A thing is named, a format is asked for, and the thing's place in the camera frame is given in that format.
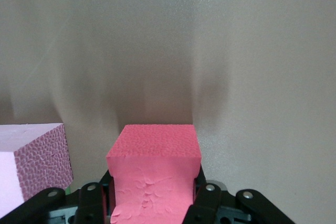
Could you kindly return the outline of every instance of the silver screw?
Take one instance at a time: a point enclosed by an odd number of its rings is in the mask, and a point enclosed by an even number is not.
[[[57,194],[56,191],[51,191],[50,193],[48,193],[48,197],[53,197]]]
[[[205,189],[207,189],[208,191],[213,191],[215,190],[215,187],[213,185],[206,185]]]
[[[88,186],[87,191],[95,190],[95,188],[96,188],[95,185]]]
[[[247,199],[252,199],[253,198],[253,194],[250,193],[249,191],[243,192],[243,196]]]

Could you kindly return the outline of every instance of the pink foam block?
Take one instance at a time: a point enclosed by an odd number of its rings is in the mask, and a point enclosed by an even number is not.
[[[127,125],[107,154],[111,223],[182,223],[201,166],[193,125]]]
[[[0,125],[0,218],[41,190],[71,182],[63,124]]]

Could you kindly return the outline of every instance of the textured purple side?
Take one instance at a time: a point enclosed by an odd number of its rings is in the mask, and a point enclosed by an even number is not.
[[[67,188],[72,170],[64,125],[52,129],[14,152],[24,200],[48,187]]]

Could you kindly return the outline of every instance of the purple foam block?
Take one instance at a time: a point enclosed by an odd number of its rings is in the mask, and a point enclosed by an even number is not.
[[[64,125],[0,125],[0,218],[48,187],[72,182]]]

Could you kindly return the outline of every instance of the gray surface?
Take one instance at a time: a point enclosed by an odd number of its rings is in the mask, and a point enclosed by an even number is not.
[[[335,0],[1,0],[0,123],[64,122],[74,187],[128,123],[194,123],[207,178],[336,220]]]

